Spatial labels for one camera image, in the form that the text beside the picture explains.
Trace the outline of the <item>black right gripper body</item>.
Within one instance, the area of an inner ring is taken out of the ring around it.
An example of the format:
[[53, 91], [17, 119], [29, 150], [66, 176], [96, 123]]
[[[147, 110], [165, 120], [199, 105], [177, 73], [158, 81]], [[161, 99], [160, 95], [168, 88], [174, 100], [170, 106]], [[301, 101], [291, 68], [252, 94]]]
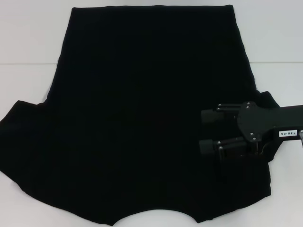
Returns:
[[303, 140], [303, 106], [262, 108], [244, 103], [237, 124], [252, 150], [263, 152], [271, 142]]

